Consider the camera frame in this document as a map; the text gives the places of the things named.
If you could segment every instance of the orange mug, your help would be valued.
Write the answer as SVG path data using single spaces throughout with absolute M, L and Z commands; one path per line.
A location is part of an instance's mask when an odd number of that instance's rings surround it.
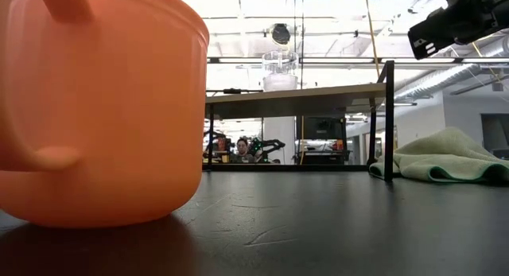
M 186 203 L 207 47 L 181 0 L 0 0 L 0 208 L 109 227 Z

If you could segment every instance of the green towel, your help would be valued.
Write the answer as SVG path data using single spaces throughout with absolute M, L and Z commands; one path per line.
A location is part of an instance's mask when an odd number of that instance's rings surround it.
M 500 160 L 456 128 L 420 138 L 394 152 L 395 176 L 436 182 L 509 181 L 509 161 Z M 371 165 L 383 177 L 383 159 Z

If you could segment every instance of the ductwork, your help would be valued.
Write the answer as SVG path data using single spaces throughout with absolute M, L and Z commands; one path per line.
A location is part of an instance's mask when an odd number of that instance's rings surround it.
M 509 35 L 484 46 L 480 52 L 485 57 L 509 57 Z M 477 52 L 467 57 L 479 57 Z M 479 64 L 462 64 L 456 67 L 432 72 L 416 80 L 394 94 L 394 100 L 418 99 L 425 95 L 432 95 L 448 86 L 467 80 L 482 72 Z

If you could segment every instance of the person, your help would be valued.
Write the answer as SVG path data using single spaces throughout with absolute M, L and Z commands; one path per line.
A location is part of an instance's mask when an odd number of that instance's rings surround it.
M 230 162 L 232 163 L 255 163 L 256 159 L 252 155 L 248 154 L 248 144 L 245 138 L 240 138 L 237 141 L 237 150 L 239 151 L 237 154 L 232 154 L 230 157 Z

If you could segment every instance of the black tabletop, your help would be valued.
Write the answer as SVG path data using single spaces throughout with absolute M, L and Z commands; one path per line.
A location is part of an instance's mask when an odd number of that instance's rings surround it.
M 366 173 L 209 173 L 162 220 L 36 227 L 0 214 L 0 275 L 508 275 L 509 188 Z

